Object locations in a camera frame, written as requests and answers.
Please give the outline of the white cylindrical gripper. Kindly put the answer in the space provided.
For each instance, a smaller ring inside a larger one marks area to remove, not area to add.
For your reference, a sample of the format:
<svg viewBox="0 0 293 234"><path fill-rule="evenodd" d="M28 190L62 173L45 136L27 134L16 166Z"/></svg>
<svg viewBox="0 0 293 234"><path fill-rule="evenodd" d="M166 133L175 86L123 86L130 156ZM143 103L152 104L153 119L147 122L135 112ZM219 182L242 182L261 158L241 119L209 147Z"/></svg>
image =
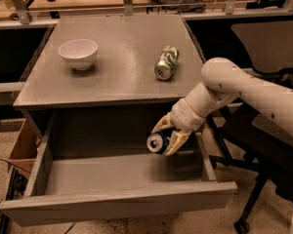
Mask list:
<svg viewBox="0 0 293 234"><path fill-rule="evenodd" d="M166 137L167 147L164 154L171 156L176 153L188 140L190 132L196 131L205 121L207 106L205 102L191 101L186 97L178 100L171 112L164 115L152 129L152 133L172 129L174 126L180 131L173 131Z"/></svg>

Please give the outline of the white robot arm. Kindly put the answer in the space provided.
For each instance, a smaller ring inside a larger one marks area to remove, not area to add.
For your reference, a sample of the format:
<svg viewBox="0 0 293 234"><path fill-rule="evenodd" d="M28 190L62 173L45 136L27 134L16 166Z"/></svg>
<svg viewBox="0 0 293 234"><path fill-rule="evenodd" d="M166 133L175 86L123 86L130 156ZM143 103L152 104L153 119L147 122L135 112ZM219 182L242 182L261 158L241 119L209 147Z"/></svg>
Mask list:
<svg viewBox="0 0 293 234"><path fill-rule="evenodd" d="M241 99L243 104L214 133L244 150L243 158L235 160L226 152L209 159L214 165L221 163L258 174L234 224L238 234L247 234L247 218L268 180L276 185L278 196L293 203L293 90L249 75L226 58L207 60L201 78L155 125L147 146L152 152L172 155L213 111Z"/></svg>

